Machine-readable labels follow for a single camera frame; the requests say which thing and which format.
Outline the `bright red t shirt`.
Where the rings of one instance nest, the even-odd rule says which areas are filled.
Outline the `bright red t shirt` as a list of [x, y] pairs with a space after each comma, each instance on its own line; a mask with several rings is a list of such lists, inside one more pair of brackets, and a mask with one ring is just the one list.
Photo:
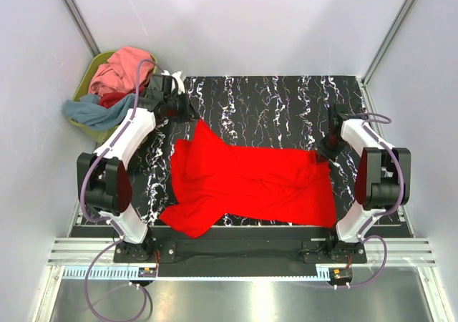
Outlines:
[[337, 221], [326, 162], [316, 152], [228, 145], [202, 120], [170, 163], [177, 203], [160, 214], [198, 238], [225, 214], [330, 228]]

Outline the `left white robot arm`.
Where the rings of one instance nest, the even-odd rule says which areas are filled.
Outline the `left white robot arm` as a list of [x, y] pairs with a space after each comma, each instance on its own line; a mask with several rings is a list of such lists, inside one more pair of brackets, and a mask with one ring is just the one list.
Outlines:
[[109, 139], [93, 153], [77, 158], [79, 203], [86, 220], [106, 222], [118, 233], [119, 251], [140, 262], [151, 259], [155, 249], [152, 233], [132, 206], [132, 186], [127, 172], [132, 156], [142, 141], [168, 119], [189, 122], [200, 116], [186, 93], [140, 100]]

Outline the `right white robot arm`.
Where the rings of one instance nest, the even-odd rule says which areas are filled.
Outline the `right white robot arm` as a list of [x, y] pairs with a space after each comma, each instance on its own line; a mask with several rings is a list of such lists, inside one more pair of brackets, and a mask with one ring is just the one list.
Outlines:
[[351, 114], [334, 105], [328, 109], [328, 133], [316, 149], [317, 163], [335, 160], [347, 146], [360, 157], [354, 203], [323, 244], [322, 253], [333, 262], [358, 253], [368, 230], [409, 201], [411, 152], [384, 140], [372, 122], [391, 120], [376, 113]]

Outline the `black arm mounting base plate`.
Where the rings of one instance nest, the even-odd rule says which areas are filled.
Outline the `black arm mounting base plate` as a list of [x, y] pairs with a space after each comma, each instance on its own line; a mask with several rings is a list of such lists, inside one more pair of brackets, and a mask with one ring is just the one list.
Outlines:
[[158, 259], [161, 263], [177, 263], [198, 258], [280, 258], [310, 264], [367, 261], [361, 243], [344, 243], [333, 229], [311, 226], [215, 226], [199, 238], [165, 226], [153, 227], [147, 229], [141, 243], [122, 242], [114, 256], [117, 262]]

